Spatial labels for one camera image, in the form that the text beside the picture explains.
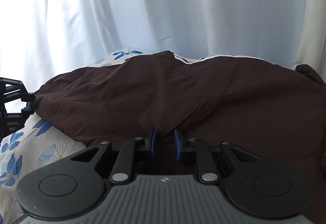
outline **black circular joint cover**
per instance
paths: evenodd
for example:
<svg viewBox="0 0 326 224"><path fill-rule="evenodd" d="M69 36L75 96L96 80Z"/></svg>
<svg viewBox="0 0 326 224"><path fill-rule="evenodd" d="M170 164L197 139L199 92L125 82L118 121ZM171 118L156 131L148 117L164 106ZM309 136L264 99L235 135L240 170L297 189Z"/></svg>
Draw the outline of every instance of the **black circular joint cover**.
<svg viewBox="0 0 326 224"><path fill-rule="evenodd" d="M104 192L104 182L91 165L65 158L25 175L16 197L30 215L65 220L94 207Z"/></svg>
<svg viewBox="0 0 326 224"><path fill-rule="evenodd" d="M274 162L245 162L225 183L225 194L240 210L264 219L288 218L313 199L310 181Z"/></svg>

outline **curtain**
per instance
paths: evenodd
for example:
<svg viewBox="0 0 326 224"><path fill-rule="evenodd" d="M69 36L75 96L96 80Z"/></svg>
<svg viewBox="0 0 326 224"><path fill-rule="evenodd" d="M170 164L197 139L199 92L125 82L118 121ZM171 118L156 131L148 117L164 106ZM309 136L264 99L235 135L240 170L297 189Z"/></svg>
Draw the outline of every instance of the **curtain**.
<svg viewBox="0 0 326 224"><path fill-rule="evenodd" d="M326 79L326 0L0 0L0 76L48 79L133 47L247 55ZM20 110L19 102L6 105Z"/></svg>

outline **brown garment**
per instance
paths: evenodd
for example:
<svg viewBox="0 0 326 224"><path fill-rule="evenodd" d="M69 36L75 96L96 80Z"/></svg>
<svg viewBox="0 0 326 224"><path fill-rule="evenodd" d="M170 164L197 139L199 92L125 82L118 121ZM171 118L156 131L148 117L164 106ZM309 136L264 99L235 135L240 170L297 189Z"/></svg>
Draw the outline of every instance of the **brown garment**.
<svg viewBox="0 0 326 224"><path fill-rule="evenodd" d="M86 146L144 136L155 126L157 174L192 168L175 162L171 132L177 127L212 145L233 142L310 177L316 192L305 215L326 223L326 85L308 65L293 71L239 57L185 64L165 51L59 75L36 92L33 106Z"/></svg>

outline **gray ribbed surface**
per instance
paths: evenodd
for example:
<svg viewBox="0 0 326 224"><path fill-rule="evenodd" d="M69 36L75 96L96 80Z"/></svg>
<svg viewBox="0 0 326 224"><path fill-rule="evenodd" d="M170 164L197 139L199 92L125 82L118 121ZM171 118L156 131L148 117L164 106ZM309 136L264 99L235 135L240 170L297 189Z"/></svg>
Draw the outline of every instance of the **gray ribbed surface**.
<svg viewBox="0 0 326 224"><path fill-rule="evenodd" d="M129 185L113 187L103 203L84 216L58 222L26 217L20 222L20 224L46 223L311 224L302 215L277 222L247 216L229 205L218 188L197 183L191 175L139 175Z"/></svg>

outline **silver screw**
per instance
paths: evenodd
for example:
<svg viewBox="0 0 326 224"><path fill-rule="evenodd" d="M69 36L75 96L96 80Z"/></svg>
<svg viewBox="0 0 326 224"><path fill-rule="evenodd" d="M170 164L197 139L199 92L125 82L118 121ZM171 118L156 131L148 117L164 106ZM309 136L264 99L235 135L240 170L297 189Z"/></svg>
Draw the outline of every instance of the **silver screw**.
<svg viewBox="0 0 326 224"><path fill-rule="evenodd" d="M112 179L116 182L122 182L128 179L128 175L123 172L118 172L112 175Z"/></svg>
<svg viewBox="0 0 326 224"><path fill-rule="evenodd" d="M211 173L211 172L204 173L204 174L202 175L202 179L203 179L204 181L212 182L212 181L214 181L214 180L217 179L217 175L214 174L214 173Z"/></svg>

